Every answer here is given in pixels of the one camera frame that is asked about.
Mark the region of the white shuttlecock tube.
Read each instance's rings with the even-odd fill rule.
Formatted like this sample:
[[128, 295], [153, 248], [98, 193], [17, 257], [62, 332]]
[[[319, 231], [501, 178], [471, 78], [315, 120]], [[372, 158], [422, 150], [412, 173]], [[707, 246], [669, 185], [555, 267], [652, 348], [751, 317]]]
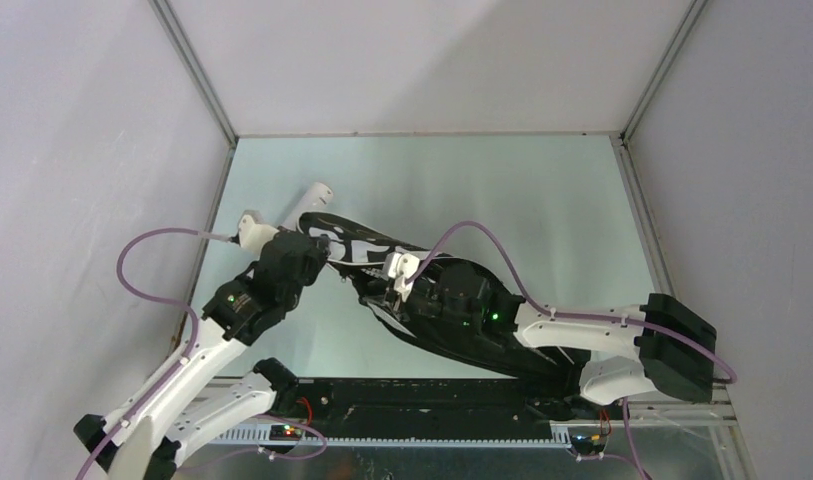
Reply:
[[321, 182], [313, 182], [302, 196], [291, 206], [280, 226], [295, 230], [300, 216], [307, 211], [324, 209], [333, 200], [333, 190]]

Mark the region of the black racket bag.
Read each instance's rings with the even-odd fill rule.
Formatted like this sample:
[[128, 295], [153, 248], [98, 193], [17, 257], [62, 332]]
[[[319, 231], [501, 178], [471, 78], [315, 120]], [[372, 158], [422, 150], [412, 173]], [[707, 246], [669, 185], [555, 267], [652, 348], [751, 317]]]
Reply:
[[382, 271], [386, 257], [399, 252], [423, 259], [427, 249], [332, 213], [305, 212], [300, 216], [297, 228], [309, 236], [329, 237], [330, 264], [341, 277], [352, 283], [360, 304], [369, 308], [397, 338], [471, 366], [519, 379], [556, 384], [564, 396], [578, 392], [580, 372], [590, 360], [590, 352], [570, 347], [523, 346], [513, 333], [518, 310], [525, 300], [511, 292], [488, 268], [441, 253], [421, 274], [429, 275], [428, 268], [433, 262], [470, 261], [496, 277], [490, 316], [481, 332], [473, 332], [410, 316], [406, 311], [407, 301], [402, 302], [390, 289], [390, 281]]

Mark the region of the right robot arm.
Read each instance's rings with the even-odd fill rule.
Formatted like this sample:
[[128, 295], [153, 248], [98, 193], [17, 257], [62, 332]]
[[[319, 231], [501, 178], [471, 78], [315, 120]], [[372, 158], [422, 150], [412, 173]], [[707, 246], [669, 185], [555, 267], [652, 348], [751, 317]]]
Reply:
[[563, 389], [567, 411], [652, 391], [711, 400], [715, 329], [671, 296], [604, 311], [557, 309], [514, 294], [485, 267], [407, 256], [389, 267], [396, 317], [416, 345], [456, 361]]

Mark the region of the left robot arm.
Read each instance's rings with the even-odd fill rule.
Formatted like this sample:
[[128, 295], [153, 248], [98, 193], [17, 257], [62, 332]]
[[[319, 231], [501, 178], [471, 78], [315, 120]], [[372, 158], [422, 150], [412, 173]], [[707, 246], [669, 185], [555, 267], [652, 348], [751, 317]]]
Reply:
[[276, 359], [256, 363], [227, 392], [194, 402], [224, 367], [297, 308], [303, 289], [326, 265], [330, 246], [325, 236], [269, 225], [234, 240], [257, 259], [221, 285], [202, 314], [178, 302], [190, 318], [189, 337], [121, 406], [104, 416], [87, 414], [75, 425], [89, 452], [77, 478], [97, 466], [111, 479], [170, 479], [227, 430], [296, 408], [298, 379]]

